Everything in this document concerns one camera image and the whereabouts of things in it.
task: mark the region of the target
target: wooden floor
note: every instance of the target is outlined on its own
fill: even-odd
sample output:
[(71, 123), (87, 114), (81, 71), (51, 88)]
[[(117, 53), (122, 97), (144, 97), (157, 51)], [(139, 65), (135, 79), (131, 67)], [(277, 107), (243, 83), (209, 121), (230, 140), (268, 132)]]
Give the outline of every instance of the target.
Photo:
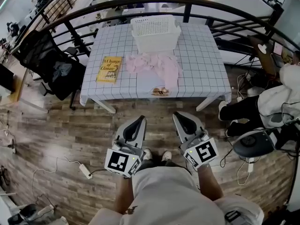
[[(244, 71), (227, 68), (227, 72), (231, 85), (236, 88), (236, 77)], [(38, 84), (31, 82), (30, 88), (36, 90)], [(20, 205), (34, 203), (37, 195), (45, 194), (53, 204), (58, 205), (57, 214), (65, 216), (70, 224), (89, 223), (98, 209), (113, 205), (115, 177), (103, 171), (93, 174), (93, 179), (87, 180), (80, 172), (79, 165), (67, 162), (64, 157), (84, 163), (91, 171), (103, 168), (106, 150), (111, 147), (117, 128), (138, 115), (147, 118), (144, 148), (159, 154), (171, 150), (173, 160), (183, 165), (184, 159), (177, 150), (179, 139), (173, 126), (172, 113), (185, 111), (198, 116), (205, 124), (210, 135), (216, 139), (222, 158), (231, 148), (223, 139), (228, 124), (218, 120), (218, 101), (201, 112), (195, 112), (195, 107), (202, 100), (110, 100), (109, 103), (117, 109), (117, 113), (112, 115), (93, 102), (82, 107), (78, 100), (75, 103), (76, 110), (72, 111), (68, 108), (69, 99), (61, 102), (55, 96), (47, 95), (47, 115), (20, 115), (0, 110), (0, 119), (4, 123), (8, 122), (10, 132), (17, 142), (16, 155), (12, 155), (10, 149), (0, 147), (0, 165), (8, 169), (11, 180), (9, 190), (17, 193), (13, 199)], [(225, 168), (221, 168), (220, 158), (215, 159), (212, 166), (226, 195), (242, 195), (258, 203), (265, 213), (281, 206), (287, 199), (294, 171), (294, 162), (287, 155), (273, 152), (262, 157), (254, 164), (254, 172), (244, 186), (237, 183), (237, 170), (243, 161), (232, 152), (226, 160)], [(37, 171), (32, 190), (33, 172), (37, 168), (55, 170), (56, 160), (57, 172)], [(247, 167), (245, 165), (240, 173), (240, 182), (247, 177)], [(46, 204), (49, 202), (45, 197), (38, 200), (38, 205)]]

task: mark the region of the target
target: white plastic basket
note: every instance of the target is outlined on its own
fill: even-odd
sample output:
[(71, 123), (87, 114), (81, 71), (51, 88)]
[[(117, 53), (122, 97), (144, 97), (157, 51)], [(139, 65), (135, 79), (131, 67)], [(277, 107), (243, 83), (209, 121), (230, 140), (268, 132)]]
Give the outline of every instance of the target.
[(132, 36), (140, 53), (173, 50), (181, 28), (172, 15), (157, 15), (131, 19)]

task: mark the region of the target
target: book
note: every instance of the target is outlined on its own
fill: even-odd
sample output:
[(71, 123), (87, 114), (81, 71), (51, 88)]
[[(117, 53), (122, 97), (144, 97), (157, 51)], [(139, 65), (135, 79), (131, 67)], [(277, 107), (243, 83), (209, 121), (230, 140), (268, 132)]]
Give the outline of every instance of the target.
[(97, 82), (116, 83), (122, 57), (104, 57)]

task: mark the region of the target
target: foot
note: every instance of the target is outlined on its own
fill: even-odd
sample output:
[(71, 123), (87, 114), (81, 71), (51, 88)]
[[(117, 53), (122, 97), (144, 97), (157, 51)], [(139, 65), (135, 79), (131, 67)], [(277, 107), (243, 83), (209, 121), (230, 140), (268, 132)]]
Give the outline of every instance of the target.
[(170, 151), (165, 151), (161, 161), (167, 161), (169, 159), (172, 159), (172, 153)]
[(219, 116), (218, 116), (218, 117), (219, 117), (219, 120), (220, 120), (220, 121), (223, 121), (223, 120), (220, 119), (220, 112), (221, 112), (222, 108), (223, 108), (223, 107), (226, 107), (226, 106), (227, 106), (227, 102), (226, 102), (226, 101), (222, 101), (222, 102), (220, 102), (220, 104), (219, 104)]
[[(229, 126), (231, 126), (234, 122), (238, 123), (237, 120), (232, 120)], [(230, 136), (228, 136), (227, 133), (228, 133), (228, 129), (225, 131), (225, 136), (226, 136), (226, 137), (230, 137)]]
[(146, 153), (143, 160), (150, 160), (152, 159), (152, 153), (150, 151), (150, 149), (145, 149), (144, 152)]

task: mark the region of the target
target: pink cloth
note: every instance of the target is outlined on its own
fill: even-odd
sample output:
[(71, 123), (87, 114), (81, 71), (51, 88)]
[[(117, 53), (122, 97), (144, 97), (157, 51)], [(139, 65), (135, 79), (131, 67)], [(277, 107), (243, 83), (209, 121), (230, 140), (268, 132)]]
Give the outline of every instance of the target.
[(164, 80), (166, 89), (177, 87), (179, 73), (182, 73), (177, 58), (166, 53), (127, 55), (125, 61), (126, 69), (130, 73), (155, 71)]

